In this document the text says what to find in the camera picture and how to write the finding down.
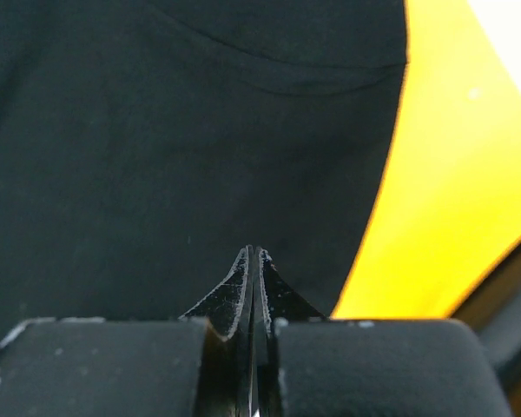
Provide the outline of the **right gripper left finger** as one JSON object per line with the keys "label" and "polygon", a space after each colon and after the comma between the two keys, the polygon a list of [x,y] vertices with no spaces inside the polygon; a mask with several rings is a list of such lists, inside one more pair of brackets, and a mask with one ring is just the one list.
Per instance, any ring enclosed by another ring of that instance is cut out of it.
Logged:
{"label": "right gripper left finger", "polygon": [[249,416],[254,251],[167,321],[34,318],[0,342],[0,416]]}

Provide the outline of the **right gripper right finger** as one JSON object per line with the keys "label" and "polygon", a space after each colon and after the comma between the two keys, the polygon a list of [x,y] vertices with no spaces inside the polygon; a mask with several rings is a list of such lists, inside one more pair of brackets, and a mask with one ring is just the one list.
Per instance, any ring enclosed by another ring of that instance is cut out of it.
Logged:
{"label": "right gripper right finger", "polygon": [[477,336],[456,320],[331,320],[252,264],[262,416],[509,416]]}

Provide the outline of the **black t shirt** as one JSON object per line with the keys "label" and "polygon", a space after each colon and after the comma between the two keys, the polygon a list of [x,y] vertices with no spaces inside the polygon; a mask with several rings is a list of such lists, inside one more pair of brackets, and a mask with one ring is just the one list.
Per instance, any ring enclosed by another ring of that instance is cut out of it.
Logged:
{"label": "black t shirt", "polygon": [[0,1],[0,340],[175,317],[248,244],[330,313],[405,65],[400,1]]}

